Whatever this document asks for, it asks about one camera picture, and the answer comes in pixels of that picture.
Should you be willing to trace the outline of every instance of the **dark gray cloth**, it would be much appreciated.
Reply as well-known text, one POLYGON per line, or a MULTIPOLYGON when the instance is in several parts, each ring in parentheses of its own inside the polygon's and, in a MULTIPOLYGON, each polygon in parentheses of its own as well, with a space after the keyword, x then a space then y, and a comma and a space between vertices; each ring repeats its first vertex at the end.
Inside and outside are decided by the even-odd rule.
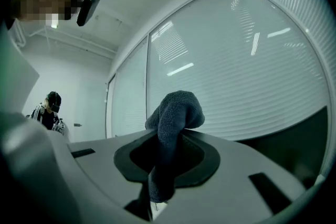
POLYGON ((149 174, 149 192, 153 202, 167 201, 174 194, 172 165, 180 131, 200 127, 203 123, 200 103, 192 92, 186 91, 167 94, 146 121, 146 129, 157 129, 158 138, 155 167, 149 174))

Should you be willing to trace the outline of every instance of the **horizontal blind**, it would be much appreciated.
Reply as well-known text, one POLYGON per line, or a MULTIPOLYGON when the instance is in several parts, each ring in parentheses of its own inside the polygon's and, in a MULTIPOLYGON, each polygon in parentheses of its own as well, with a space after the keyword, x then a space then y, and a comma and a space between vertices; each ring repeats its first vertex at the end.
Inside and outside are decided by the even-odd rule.
POLYGON ((196 0, 155 29, 148 116, 177 90, 198 98, 199 131, 234 140, 285 129, 328 103, 311 45, 267 0, 196 0))
POLYGON ((145 38, 117 71, 112 100, 113 136, 145 130, 147 44, 145 38))

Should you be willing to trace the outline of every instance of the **black cap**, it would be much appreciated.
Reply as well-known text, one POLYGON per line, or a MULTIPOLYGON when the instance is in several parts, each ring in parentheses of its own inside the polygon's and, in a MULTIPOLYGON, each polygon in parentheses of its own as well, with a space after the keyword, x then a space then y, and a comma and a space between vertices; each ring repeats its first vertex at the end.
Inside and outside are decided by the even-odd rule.
POLYGON ((62 98, 57 92, 50 92, 50 94, 47 95, 47 99, 49 106, 52 106, 53 104, 60 106, 62 102, 62 98))

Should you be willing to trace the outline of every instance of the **person in striped jacket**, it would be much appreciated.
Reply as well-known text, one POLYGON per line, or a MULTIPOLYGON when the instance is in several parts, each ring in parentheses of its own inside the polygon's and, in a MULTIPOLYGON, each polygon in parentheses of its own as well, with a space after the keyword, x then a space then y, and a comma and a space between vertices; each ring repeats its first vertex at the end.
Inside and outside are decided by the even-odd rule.
POLYGON ((64 124, 58 118, 58 111, 62 98, 57 92, 50 92, 44 100, 36 106, 30 118, 42 123, 48 130, 53 130, 64 134, 64 124))

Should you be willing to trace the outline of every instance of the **white blind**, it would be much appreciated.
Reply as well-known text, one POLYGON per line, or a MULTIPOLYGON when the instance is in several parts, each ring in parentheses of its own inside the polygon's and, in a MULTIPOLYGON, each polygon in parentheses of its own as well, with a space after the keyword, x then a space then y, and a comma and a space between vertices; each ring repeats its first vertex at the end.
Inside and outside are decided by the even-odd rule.
POLYGON ((113 136, 145 130, 147 44, 145 38, 117 71, 112 100, 113 136))
POLYGON ((198 130, 234 140, 329 102, 311 45, 267 0, 196 0, 176 12, 150 35, 147 77, 148 116, 166 94, 192 91, 205 115, 198 130))

